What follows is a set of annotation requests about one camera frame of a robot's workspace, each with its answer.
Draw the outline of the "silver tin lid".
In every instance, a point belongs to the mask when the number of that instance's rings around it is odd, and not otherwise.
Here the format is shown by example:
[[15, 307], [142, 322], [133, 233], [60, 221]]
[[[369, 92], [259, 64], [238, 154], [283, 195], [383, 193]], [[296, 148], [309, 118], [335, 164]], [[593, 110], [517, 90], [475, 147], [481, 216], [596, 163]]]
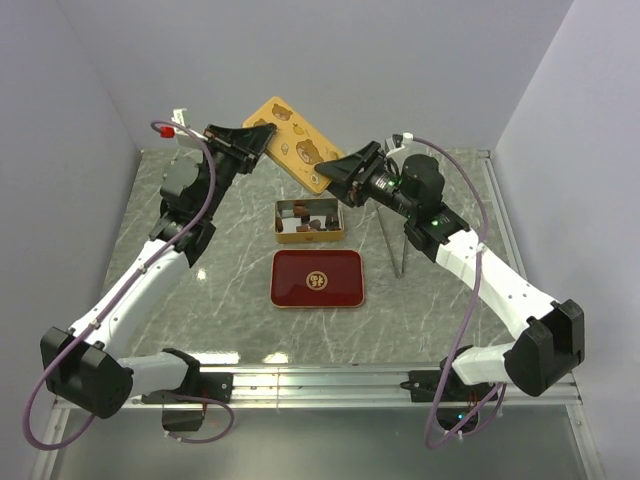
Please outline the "silver tin lid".
[[303, 118], [282, 98], [274, 96], [242, 123], [254, 127], [273, 123], [276, 133], [266, 155], [313, 195], [322, 194], [330, 180], [317, 173], [315, 166], [338, 160], [343, 151]]

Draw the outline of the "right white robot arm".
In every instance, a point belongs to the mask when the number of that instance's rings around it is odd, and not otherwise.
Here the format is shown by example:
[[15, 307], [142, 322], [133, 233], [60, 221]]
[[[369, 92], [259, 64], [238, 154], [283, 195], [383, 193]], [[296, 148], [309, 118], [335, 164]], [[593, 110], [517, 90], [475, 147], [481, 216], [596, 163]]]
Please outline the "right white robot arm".
[[457, 346], [440, 375], [443, 393], [462, 399], [478, 384], [511, 383], [538, 397], [579, 366], [585, 357], [583, 309], [540, 291], [496, 256], [444, 201], [444, 176], [436, 158], [412, 153], [402, 164], [394, 157], [414, 139], [394, 136], [385, 151], [375, 142], [346, 157], [315, 165], [329, 192], [355, 208], [372, 199], [405, 219], [409, 243], [434, 264], [457, 277], [502, 321], [511, 342]]

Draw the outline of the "light brown bar chocolate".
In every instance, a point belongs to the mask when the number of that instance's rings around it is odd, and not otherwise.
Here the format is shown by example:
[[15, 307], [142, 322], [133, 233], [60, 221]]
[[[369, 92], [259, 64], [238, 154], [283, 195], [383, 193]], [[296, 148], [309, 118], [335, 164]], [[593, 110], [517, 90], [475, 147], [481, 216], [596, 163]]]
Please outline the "light brown bar chocolate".
[[297, 202], [293, 206], [293, 212], [295, 215], [303, 215], [306, 211], [306, 206], [304, 203]]

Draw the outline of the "long metal tweezers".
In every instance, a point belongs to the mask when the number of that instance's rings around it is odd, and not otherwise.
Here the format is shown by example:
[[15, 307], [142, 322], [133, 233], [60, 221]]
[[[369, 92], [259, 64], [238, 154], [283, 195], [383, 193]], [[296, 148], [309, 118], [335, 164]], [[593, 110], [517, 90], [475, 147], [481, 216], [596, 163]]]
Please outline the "long metal tweezers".
[[378, 203], [375, 210], [392, 271], [396, 279], [401, 279], [406, 273], [409, 253], [409, 241], [404, 232], [405, 219]]

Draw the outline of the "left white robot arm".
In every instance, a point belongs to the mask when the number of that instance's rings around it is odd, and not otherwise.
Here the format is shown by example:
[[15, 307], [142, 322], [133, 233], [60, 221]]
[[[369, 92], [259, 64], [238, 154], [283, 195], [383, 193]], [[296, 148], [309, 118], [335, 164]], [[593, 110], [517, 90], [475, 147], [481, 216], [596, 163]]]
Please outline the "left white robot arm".
[[90, 414], [107, 419], [140, 395], [168, 392], [193, 400], [201, 389], [200, 363], [174, 348], [126, 357], [129, 339], [146, 313], [206, 251], [212, 218], [238, 175], [251, 173], [275, 136], [273, 123], [248, 128], [209, 125], [201, 133], [155, 120], [152, 129], [202, 152], [173, 161], [160, 189], [160, 215], [137, 259], [107, 294], [68, 329], [41, 339], [44, 386]]

